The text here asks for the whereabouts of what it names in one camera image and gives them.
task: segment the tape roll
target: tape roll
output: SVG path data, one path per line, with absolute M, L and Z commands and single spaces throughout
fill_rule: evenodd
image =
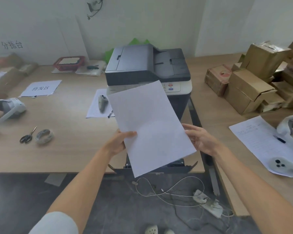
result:
M 35 140 L 38 144 L 45 144 L 50 142 L 54 137 L 54 133 L 49 129 L 44 129 L 39 131 L 35 137 Z

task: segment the scissors handle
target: scissors handle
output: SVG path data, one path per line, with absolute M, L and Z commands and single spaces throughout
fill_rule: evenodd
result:
M 29 143 L 32 140 L 32 136 L 31 135 L 24 135 L 21 139 L 20 139 L 20 143 Z

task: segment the open paper tray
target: open paper tray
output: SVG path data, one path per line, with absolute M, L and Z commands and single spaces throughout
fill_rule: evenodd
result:
M 184 163 L 181 162 L 183 162 L 183 159 L 169 163 L 148 173 L 189 173 L 198 163 L 197 161 L 192 166 L 185 166 Z M 112 169 L 117 175 L 133 177 L 133 170 L 131 169 L 131 166 L 125 166 L 123 169 L 115 169 L 109 164 L 108 167 Z

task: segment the tabletop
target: tabletop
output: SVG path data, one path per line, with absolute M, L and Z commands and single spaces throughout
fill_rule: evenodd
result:
M 52 95 L 19 98 L 27 111 L 0 125 L 0 173 L 79 172 L 117 130 L 115 117 L 86 118 L 96 90 L 107 87 L 104 74 L 99 77 L 53 74 L 52 70 L 52 66 L 39 67 L 10 92 L 9 97 L 18 97 L 32 82 L 62 80 Z M 192 123 L 188 107 L 182 122 Z M 33 136 L 50 129 L 55 135 L 53 140 L 45 145 L 38 145 L 34 139 L 29 144 L 20 144 L 20 138 L 36 126 Z M 205 171 L 199 152 L 184 161 L 185 165 L 198 161 L 191 172 Z M 125 163 L 126 151 L 110 161 L 116 169 L 122 169 Z
M 229 126 L 253 118 L 259 114 L 250 113 L 239 115 L 224 98 L 218 97 L 214 91 L 204 83 L 204 77 L 208 68 L 223 64 L 227 64 L 231 67 L 234 63 L 238 62 L 240 55 L 241 54 L 229 54 L 187 59 L 193 87 L 191 93 L 193 105 L 198 113 L 203 128 L 227 145 L 240 161 L 275 188 L 293 205 L 293 178 L 270 173 L 229 129 Z M 276 127 L 282 119 L 289 115 L 293 115 L 293 110 L 280 109 L 260 115 L 270 125 Z M 224 171 L 218 164 L 216 164 L 216 168 L 235 215 L 249 215 Z

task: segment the person's left hand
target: person's left hand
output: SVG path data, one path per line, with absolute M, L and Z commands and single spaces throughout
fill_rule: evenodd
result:
M 136 135 L 136 131 L 121 132 L 118 129 L 113 137 L 105 143 L 105 145 L 103 146 L 103 150 L 105 150 L 109 156 L 113 157 L 114 155 L 120 153 L 125 149 L 125 138 L 134 137 Z

